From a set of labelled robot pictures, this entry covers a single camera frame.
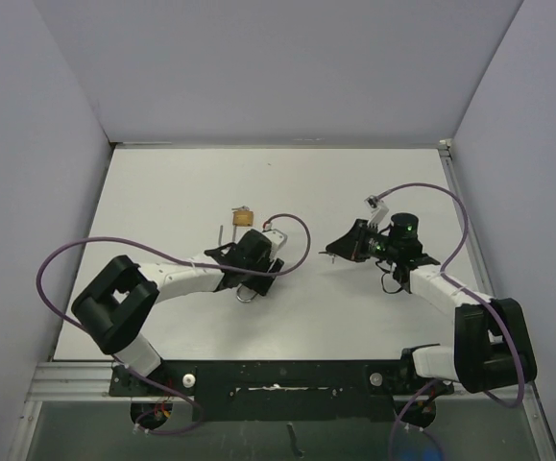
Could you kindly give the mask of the brass padlock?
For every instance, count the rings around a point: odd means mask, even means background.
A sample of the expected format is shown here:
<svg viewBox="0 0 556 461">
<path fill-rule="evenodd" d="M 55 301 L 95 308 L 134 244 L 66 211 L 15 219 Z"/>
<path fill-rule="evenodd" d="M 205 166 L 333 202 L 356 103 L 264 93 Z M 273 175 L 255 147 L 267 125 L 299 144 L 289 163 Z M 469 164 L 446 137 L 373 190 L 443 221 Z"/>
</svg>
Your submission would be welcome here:
<svg viewBox="0 0 556 461">
<path fill-rule="evenodd" d="M 232 210 L 232 233 L 230 243 L 237 241 L 237 232 L 240 228 L 249 228 L 254 224 L 254 213 L 248 206 L 235 207 Z"/>
<path fill-rule="evenodd" d="M 251 303 L 258 296 L 258 294 L 253 291 L 253 289 L 241 284 L 237 288 L 235 296 L 240 303 Z"/>
</svg>

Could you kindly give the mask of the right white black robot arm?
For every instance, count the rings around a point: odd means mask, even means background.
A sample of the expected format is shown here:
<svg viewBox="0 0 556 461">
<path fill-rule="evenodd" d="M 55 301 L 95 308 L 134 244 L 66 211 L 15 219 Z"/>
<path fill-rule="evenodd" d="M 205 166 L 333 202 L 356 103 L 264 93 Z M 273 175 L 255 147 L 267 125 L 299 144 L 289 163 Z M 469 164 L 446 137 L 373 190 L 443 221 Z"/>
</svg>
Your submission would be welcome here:
<svg viewBox="0 0 556 461">
<path fill-rule="evenodd" d="M 358 219 L 325 249 L 355 263 L 373 258 L 379 265 L 388 264 L 384 273 L 400 292 L 416 295 L 452 317 L 453 344 L 414 348 L 412 360 L 398 368 L 400 386 L 418 393 L 437 378 L 478 393 L 535 380 L 538 366 L 520 304 L 447 279 L 440 262 L 424 252 L 418 226 L 419 218 L 404 212 L 392 215 L 385 230 Z"/>
</svg>

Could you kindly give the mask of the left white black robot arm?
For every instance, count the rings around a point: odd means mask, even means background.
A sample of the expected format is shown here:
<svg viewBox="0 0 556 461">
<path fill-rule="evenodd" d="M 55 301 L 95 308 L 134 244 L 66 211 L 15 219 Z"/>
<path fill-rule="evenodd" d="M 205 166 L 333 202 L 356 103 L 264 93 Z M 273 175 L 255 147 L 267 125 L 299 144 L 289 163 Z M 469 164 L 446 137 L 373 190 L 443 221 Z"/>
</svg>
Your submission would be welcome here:
<svg viewBox="0 0 556 461">
<path fill-rule="evenodd" d="M 280 230 L 249 230 L 234 243 L 206 250 L 190 264 L 136 264 L 112 259 L 72 304 L 72 313 L 102 353 L 133 368 L 132 384 L 153 395 L 164 386 L 162 358 L 140 333 L 153 306 L 194 293 L 214 293 L 241 285 L 254 289 L 264 277 L 236 269 L 274 273 L 287 235 Z"/>
</svg>

